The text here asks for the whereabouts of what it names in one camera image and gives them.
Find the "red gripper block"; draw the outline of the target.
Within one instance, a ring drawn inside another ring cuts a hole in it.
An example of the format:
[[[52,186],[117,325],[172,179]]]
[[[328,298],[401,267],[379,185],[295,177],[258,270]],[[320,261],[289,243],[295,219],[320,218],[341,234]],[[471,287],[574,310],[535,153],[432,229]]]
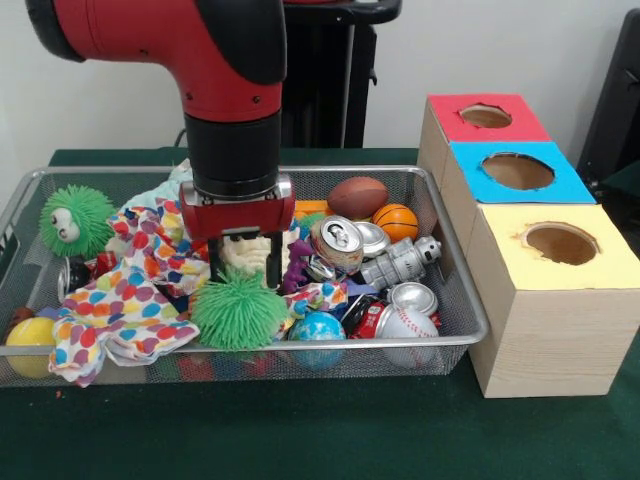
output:
[[[193,181],[180,185],[179,201],[186,230],[192,240],[208,240],[210,280],[221,283],[224,262],[220,257],[220,238],[262,235],[270,240],[266,259],[266,281],[277,289],[282,279],[282,233],[292,223],[295,193],[291,178],[279,174],[273,188],[258,196],[216,198],[202,194]]]

